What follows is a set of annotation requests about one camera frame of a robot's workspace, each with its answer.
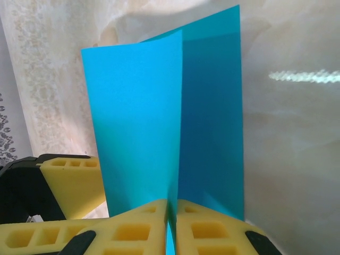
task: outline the yellow foam block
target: yellow foam block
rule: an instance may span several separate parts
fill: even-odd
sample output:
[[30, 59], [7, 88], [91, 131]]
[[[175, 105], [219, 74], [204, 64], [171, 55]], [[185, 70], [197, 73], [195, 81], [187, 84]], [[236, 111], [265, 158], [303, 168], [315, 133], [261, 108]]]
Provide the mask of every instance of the yellow foam block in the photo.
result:
[[54, 158], [40, 170], [66, 219], [81, 219], [105, 201], [98, 158]]
[[165, 255], [166, 226], [167, 200], [156, 200], [83, 229], [97, 234], [84, 255]]
[[104, 219], [0, 225], [1, 255], [31, 255], [61, 251], [84, 228]]
[[0, 225], [1, 255], [61, 251], [88, 230], [96, 237], [84, 255], [165, 255], [167, 200], [157, 200], [106, 219]]
[[265, 235], [241, 220], [186, 200], [178, 201], [177, 255], [258, 255], [246, 231]]

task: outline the folded blue paper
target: folded blue paper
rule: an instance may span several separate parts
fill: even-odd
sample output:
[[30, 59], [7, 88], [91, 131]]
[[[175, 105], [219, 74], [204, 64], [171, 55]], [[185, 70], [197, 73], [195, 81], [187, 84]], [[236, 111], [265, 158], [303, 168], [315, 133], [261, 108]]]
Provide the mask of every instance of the folded blue paper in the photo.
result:
[[237, 6], [82, 50], [110, 216], [167, 198], [174, 227], [181, 198], [243, 219], [240, 42]]

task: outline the curtain fold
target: curtain fold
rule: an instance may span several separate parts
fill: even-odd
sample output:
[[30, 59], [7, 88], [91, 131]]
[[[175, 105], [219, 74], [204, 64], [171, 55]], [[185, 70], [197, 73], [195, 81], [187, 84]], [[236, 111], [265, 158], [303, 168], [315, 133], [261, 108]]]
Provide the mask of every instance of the curtain fold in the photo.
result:
[[33, 154], [96, 155], [80, 49], [241, 5], [245, 215], [288, 254], [340, 244], [338, 0], [3, 0]]

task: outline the lace curtain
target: lace curtain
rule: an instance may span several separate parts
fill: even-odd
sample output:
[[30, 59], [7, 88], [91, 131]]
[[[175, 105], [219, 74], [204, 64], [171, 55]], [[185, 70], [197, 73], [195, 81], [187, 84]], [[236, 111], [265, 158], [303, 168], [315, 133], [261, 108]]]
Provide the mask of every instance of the lace curtain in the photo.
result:
[[1, 1], [33, 154], [96, 155], [81, 48], [141, 41], [237, 3], [246, 217], [288, 254], [337, 254], [338, 0]]

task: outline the gray floral pattern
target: gray floral pattern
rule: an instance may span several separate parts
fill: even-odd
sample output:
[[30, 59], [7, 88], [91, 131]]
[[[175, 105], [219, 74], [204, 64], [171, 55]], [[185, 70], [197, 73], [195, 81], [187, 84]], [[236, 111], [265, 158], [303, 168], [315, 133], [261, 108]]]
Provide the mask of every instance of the gray floral pattern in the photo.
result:
[[18, 156], [13, 153], [16, 149], [13, 147], [13, 137], [11, 129], [8, 127], [7, 115], [5, 115], [5, 106], [1, 105], [4, 99], [0, 93], [0, 166], [5, 166], [8, 162], [16, 160]]

